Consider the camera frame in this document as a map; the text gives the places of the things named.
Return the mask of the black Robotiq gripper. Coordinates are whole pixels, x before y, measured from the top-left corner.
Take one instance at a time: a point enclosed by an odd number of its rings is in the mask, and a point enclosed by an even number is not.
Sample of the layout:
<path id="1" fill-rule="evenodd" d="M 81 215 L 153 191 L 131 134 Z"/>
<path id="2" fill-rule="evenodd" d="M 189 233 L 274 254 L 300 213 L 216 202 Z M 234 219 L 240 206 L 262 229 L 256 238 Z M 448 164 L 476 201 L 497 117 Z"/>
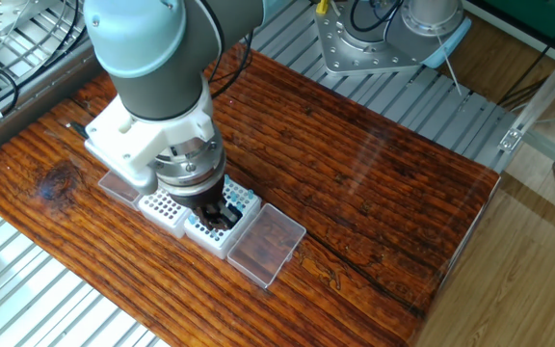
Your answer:
<path id="1" fill-rule="evenodd" d="M 187 208 L 199 208 L 198 217 L 207 228 L 224 229 L 225 227 L 235 227 L 243 217 L 243 213 L 234 205 L 222 201 L 224 199 L 223 189 L 224 182 L 219 180 L 203 192 L 194 193 L 190 196 L 171 194 L 171 198 Z M 220 209 L 209 206 L 218 203 Z"/>

